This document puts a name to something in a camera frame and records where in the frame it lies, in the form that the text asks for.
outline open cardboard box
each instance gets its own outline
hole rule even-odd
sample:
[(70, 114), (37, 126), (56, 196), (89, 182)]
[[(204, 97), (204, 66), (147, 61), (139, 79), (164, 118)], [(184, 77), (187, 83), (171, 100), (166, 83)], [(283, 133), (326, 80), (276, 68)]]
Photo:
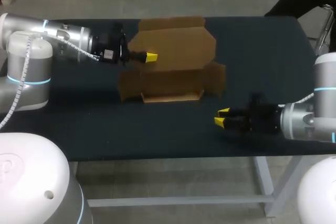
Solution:
[(220, 96), (225, 66), (213, 62), (216, 39), (203, 17), (143, 19), (129, 42), (131, 51), (158, 54), (156, 62), (134, 62), (119, 76), (121, 100), (141, 96), (144, 102), (199, 100), (203, 93)]

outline black tablecloth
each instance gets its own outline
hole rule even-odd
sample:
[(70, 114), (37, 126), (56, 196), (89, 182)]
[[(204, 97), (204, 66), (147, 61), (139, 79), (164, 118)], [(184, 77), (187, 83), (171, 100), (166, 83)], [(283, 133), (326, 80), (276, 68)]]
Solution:
[[(100, 32), (114, 21), (66, 22)], [(131, 39), (138, 20), (118, 21)], [(123, 66), (54, 60), (48, 105), (15, 113), (4, 130), (44, 136), (70, 161), (336, 153), (331, 143), (240, 135), (214, 124), (218, 109), (244, 106), (252, 91), (264, 92), (274, 103), (293, 102), (312, 92), (314, 54), (296, 20), (218, 17), (207, 18), (206, 28), (217, 39), (216, 61), (227, 67), (227, 88), (220, 99), (121, 103), (117, 80)]]

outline white coiled cable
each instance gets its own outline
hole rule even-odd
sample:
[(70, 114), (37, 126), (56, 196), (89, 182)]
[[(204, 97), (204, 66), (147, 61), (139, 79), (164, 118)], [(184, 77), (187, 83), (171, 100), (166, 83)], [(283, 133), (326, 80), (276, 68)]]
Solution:
[(29, 57), (30, 57), (30, 52), (31, 52), (31, 43), (33, 41), (33, 37), (29, 36), (28, 37), (28, 41), (27, 41), (27, 49), (26, 49), (26, 59), (25, 59), (25, 63), (23, 65), (23, 70), (22, 70), (22, 75), (21, 75), (21, 79), (20, 79), (20, 84), (19, 87), (16, 91), (16, 95), (14, 98), (14, 101), (12, 103), (12, 106), (9, 110), (9, 112), (7, 113), (7, 115), (5, 116), (5, 118), (1, 121), (0, 123), (0, 129), (5, 126), (5, 124), (8, 122), (8, 120), (12, 117), (15, 108), (20, 100), (20, 96), (21, 96), (21, 92), (23, 89), (23, 86), (25, 84), (25, 80), (26, 80), (26, 75), (27, 75), (27, 70), (28, 70), (28, 65), (29, 65)]
[[(306, 96), (305, 98), (302, 98), (301, 100), (295, 102), (295, 103), (304, 103), (306, 101), (308, 101), (309, 99), (313, 98), (314, 97), (314, 93), (311, 93), (310, 95)], [(285, 107), (285, 104), (279, 104), (278, 105), (280, 108), (283, 108)]]
[[(55, 39), (55, 40), (58, 40), (70, 47), (72, 47), (73, 49), (79, 51), (80, 53), (88, 56), (89, 58), (95, 60), (95, 61), (99, 61), (99, 59), (97, 58), (96, 55), (93, 55), (93, 54), (90, 54), (86, 51), (84, 51), (83, 49), (75, 46), (74, 44), (68, 42), (67, 40), (65, 39), (62, 39), (62, 38), (59, 38), (57, 36), (54, 36), (54, 35), (50, 35), (50, 34), (45, 34), (45, 33), (42, 33), (43, 36), (47, 36), (51, 39)], [(20, 79), (20, 83), (19, 83), (19, 87), (16, 91), (16, 95), (15, 95), (15, 98), (14, 98), (14, 101), (12, 103), (12, 106), (9, 110), (9, 112), (7, 113), (7, 115), (5, 116), (5, 118), (1, 121), (0, 123), (0, 130), (3, 126), (5, 126), (5, 124), (8, 122), (8, 120), (12, 117), (16, 107), (17, 107), (17, 104), (19, 103), (19, 100), (20, 100), (20, 96), (21, 96), (21, 93), (22, 93), (22, 89), (24, 87), (24, 84), (25, 84), (25, 80), (26, 80), (26, 76), (27, 76), (27, 70), (28, 70), (28, 65), (29, 65), (29, 57), (30, 57), (30, 52), (31, 52), (31, 44), (32, 44), (32, 41), (33, 41), (33, 38), (35, 38), (36, 35), (31, 35), (28, 37), (28, 41), (27, 41), (27, 49), (26, 49), (26, 59), (25, 59), (25, 63), (24, 63), (24, 66), (23, 66), (23, 70), (22, 70), (22, 75), (21, 75), (21, 79)]]
[(65, 39), (62, 39), (62, 38), (59, 38), (59, 37), (57, 37), (57, 36), (50, 35), (50, 34), (42, 34), (42, 35), (43, 35), (43, 36), (47, 36), (47, 37), (49, 37), (49, 38), (51, 38), (51, 39), (58, 40), (58, 41), (60, 41), (60, 42), (62, 42), (62, 43), (64, 43), (64, 44), (66, 44), (66, 45), (72, 47), (74, 50), (77, 50), (77, 51), (79, 51), (80, 53), (82, 53), (82, 54), (88, 56), (89, 58), (91, 58), (91, 59), (93, 59), (93, 60), (96, 60), (96, 61), (99, 61), (99, 59), (97, 58), (96, 55), (93, 55), (93, 54), (90, 54), (90, 53), (84, 51), (83, 49), (81, 49), (81, 48), (75, 46), (74, 44), (70, 43), (69, 41), (67, 41), (67, 40), (65, 40)]

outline silver robot arm segment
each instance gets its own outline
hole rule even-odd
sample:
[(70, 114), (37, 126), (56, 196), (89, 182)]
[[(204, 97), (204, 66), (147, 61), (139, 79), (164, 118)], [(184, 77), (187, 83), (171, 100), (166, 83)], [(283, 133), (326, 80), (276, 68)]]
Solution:
[(335, 143), (336, 53), (317, 58), (314, 71), (314, 102), (286, 104), (281, 131), (287, 139)]
[[(47, 33), (63, 38), (86, 52), (91, 52), (92, 49), (93, 35), (90, 28), (8, 13), (0, 17), (0, 49), (6, 49), (9, 37), (16, 31)], [(78, 62), (86, 58), (81, 56), (80, 52), (72, 54), (71, 48), (59, 41), (50, 38), (46, 38), (46, 40), (53, 46), (55, 56), (75, 57)]]

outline floor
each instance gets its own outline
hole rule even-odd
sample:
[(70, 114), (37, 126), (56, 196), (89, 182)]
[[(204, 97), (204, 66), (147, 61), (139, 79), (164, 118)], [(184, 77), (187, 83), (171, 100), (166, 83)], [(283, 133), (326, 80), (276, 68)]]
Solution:
[[(17, 0), (0, 12), (45, 19), (145, 18), (181, 15), (260, 16), (277, 0)], [(326, 12), (312, 10), (299, 21), (310, 37), (319, 33)], [(323, 159), (311, 158), (311, 164)], [(268, 158), (274, 182), (290, 157)], [(251, 158), (193, 158), (86, 162), (78, 180), (88, 199), (260, 193)], [(276, 219), (266, 219), (261, 205), (115, 207), (92, 210), (105, 223), (299, 224), (295, 195)]]

